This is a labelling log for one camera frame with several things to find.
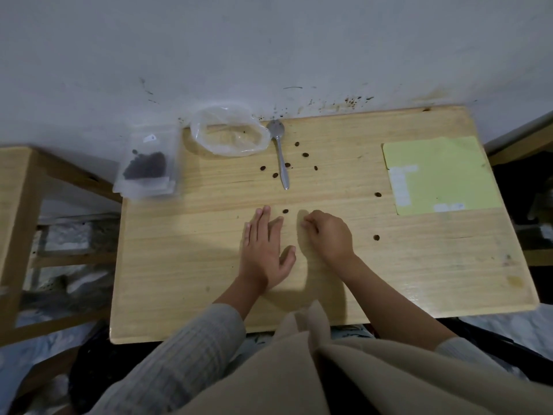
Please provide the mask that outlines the scattered coffee beans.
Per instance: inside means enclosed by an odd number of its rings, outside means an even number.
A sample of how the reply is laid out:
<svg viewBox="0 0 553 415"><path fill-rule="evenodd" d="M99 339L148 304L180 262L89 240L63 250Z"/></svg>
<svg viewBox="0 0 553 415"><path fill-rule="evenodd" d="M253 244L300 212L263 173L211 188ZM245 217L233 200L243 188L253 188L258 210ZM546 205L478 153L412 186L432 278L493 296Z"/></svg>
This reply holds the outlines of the scattered coffee beans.
<svg viewBox="0 0 553 415"><path fill-rule="evenodd" d="M290 188L281 183L278 164L268 159L255 176L252 199L256 205L269 205L274 215L304 215L319 209L341 217L351 230L364 232L375 241L382 239L377 230L378 217L383 215L383 196L389 195L389 183L384 180L384 162L376 175L368 154L347 143L332 144L328 150L311 142L286 142L283 154Z"/></svg>

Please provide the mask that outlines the wooden table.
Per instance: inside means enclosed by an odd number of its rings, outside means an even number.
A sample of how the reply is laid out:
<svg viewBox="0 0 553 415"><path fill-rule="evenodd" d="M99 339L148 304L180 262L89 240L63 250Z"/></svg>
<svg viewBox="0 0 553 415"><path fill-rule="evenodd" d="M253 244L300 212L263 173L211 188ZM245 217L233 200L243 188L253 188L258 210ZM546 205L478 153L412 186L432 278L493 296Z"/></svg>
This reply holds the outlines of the wooden table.
<svg viewBox="0 0 553 415"><path fill-rule="evenodd" d="M368 154L376 175L388 142L477 134L460 106L285 119L286 142L328 150L347 143ZM124 200L115 269L110 338L116 344L165 340L232 283L243 227L262 161L278 164L275 147L243 158L221 158L184 129L181 192L168 199ZM436 318L523 312L539 298L504 205L495 209L399 216L392 190L383 196L375 241L351 230L359 257L387 283ZM296 247L285 281L261 297L247 332L275 330L289 312L318 300L331 325L367 323L352 293L316 256L298 215L283 216L283 248Z"/></svg>

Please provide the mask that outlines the person's left hand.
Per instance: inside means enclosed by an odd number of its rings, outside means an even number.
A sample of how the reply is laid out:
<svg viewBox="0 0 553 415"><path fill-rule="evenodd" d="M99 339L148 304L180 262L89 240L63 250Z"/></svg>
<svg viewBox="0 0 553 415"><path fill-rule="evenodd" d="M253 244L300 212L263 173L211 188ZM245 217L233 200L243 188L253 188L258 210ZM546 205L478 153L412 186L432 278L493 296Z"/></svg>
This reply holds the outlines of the person's left hand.
<svg viewBox="0 0 553 415"><path fill-rule="evenodd" d="M270 238L260 237L260 216L263 208L256 209L251 221L251 241L248 246L240 244L240 262L238 277L253 285L259 294L263 294L283 282L293 269L280 269L281 229L284 218L271 220Z"/></svg>

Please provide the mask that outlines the dark coffee bean heap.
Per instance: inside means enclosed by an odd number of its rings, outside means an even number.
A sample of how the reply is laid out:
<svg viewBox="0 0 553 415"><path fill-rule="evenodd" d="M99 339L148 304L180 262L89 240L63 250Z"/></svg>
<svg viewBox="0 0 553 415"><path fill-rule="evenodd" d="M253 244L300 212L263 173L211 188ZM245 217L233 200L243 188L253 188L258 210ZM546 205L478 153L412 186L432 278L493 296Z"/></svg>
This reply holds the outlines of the dark coffee bean heap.
<svg viewBox="0 0 553 415"><path fill-rule="evenodd" d="M167 159L163 152L139 153L132 149L133 159L123 171L123 179L158 179L166 174Z"/></svg>

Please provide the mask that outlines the clear zip bag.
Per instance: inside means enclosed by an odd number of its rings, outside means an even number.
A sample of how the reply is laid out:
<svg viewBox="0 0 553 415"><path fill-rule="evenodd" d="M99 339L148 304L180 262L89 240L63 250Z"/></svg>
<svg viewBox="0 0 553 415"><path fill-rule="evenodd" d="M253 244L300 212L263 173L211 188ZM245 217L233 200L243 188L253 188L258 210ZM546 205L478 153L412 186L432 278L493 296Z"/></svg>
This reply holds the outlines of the clear zip bag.
<svg viewBox="0 0 553 415"><path fill-rule="evenodd" d="M177 125L134 127L127 138L113 192L129 200L176 194L182 133Z"/></svg>

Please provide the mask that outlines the person's left forearm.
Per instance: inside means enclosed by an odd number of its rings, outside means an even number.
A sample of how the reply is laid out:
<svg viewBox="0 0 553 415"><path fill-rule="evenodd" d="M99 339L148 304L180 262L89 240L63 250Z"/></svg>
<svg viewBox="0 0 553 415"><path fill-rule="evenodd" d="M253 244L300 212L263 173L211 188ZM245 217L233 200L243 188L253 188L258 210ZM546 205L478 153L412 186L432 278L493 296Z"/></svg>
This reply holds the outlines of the person's left forearm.
<svg viewBox="0 0 553 415"><path fill-rule="evenodd" d="M246 339L244 318L266 280L239 276L215 303L162 342L87 415L165 415L224 377Z"/></svg>

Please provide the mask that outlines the metal spoon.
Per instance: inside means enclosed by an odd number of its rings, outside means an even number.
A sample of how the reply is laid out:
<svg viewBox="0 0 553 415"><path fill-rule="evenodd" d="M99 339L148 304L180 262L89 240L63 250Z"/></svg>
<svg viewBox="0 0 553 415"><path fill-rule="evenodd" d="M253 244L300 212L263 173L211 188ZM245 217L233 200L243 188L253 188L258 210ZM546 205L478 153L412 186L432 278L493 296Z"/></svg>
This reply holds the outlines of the metal spoon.
<svg viewBox="0 0 553 415"><path fill-rule="evenodd" d="M286 162L284 159L282 143L281 143L285 134L284 125L280 120L274 119L267 124L266 128L270 132L271 138L275 141L275 144L276 144L281 183L283 185L283 188L285 190L288 190L290 188L290 181L287 173L287 167L285 164Z"/></svg>

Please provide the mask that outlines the person's right forearm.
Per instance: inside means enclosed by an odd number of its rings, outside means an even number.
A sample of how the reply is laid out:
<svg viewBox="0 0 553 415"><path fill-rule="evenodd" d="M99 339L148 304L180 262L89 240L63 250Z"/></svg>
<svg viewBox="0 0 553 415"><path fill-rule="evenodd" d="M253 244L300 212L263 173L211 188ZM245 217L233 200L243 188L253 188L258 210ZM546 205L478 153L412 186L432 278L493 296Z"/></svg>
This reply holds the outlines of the person's right forearm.
<svg viewBox="0 0 553 415"><path fill-rule="evenodd" d="M528 381L520 369L497 362L405 298L354 253L340 257L334 271L353 294L380 338L508 372Z"/></svg>

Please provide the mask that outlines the beige garment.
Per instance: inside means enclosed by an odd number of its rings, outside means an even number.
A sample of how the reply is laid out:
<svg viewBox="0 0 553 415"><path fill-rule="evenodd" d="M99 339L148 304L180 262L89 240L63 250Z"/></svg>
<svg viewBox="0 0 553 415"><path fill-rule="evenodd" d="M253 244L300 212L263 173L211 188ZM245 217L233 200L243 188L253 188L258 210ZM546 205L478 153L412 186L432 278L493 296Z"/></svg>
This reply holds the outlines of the beige garment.
<svg viewBox="0 0 553 415"><path fill-rule="evenodd" d="M332 340L318 301L175 415L553 415L553 387L379 339Z"/></svg>

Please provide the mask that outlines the yellow-green paper sheet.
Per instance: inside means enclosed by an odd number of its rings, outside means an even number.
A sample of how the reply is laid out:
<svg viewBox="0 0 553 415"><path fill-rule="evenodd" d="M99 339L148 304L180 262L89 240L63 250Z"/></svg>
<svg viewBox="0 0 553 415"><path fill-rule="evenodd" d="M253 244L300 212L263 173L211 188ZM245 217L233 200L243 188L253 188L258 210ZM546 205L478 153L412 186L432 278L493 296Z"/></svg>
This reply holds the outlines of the yellow-green paper sheet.
<svg viewBox="0 0 553 415"><path fill-rule="evenodd" d="M382 150L399 216L503 205L475 136L385 143Z"/></svg>

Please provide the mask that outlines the open clear plastic bag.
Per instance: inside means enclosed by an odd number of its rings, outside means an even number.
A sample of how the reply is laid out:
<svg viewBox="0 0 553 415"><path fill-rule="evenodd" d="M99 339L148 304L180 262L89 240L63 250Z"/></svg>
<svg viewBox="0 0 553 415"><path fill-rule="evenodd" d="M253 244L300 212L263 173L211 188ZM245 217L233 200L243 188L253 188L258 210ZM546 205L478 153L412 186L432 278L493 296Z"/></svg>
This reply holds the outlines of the open clear plastic bag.
<svg viewBox="0 0 553 415"><path fill-rule="evenodd" d="M194 111L189 128L197 145L224 157L261 153L272 141L269 130L241 104L214 104Z"/></svg>

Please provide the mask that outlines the person's right hand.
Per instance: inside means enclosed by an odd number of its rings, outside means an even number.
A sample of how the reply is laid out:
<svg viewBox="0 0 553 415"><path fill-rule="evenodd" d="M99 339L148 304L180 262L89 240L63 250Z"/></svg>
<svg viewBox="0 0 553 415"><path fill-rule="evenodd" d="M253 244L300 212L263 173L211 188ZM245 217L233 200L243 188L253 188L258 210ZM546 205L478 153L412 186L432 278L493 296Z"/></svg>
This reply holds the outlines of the person's right hand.
<svg viewBox="0 0 553 415"><path fill-rule="evenodd" d="M337 216L322 212L318 236L309 236L308 233L308 238L318 256L335 272L356 257L351 231Z"/></svg>

